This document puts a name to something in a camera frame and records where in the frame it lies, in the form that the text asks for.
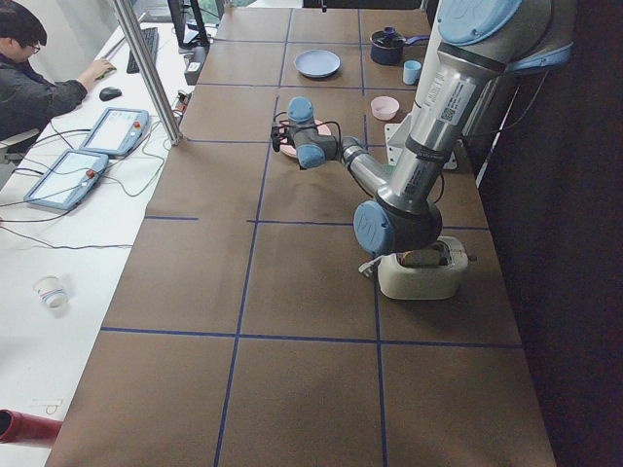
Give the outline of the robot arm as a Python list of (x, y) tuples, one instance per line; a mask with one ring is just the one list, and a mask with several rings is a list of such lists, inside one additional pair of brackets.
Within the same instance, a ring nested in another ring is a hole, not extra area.
[(404, 149), (386, 171), (353, 137), (324, 136), (312, 103), (290, 100), (283, 137), (299, 166), (341, 162), (370, 195), (355, 210), (359, 245), (373, 256), (423, 249), (442, 230), (428, 195), (489, 81), (565, 63), (573, 1), (442, 1), (434, 17)]

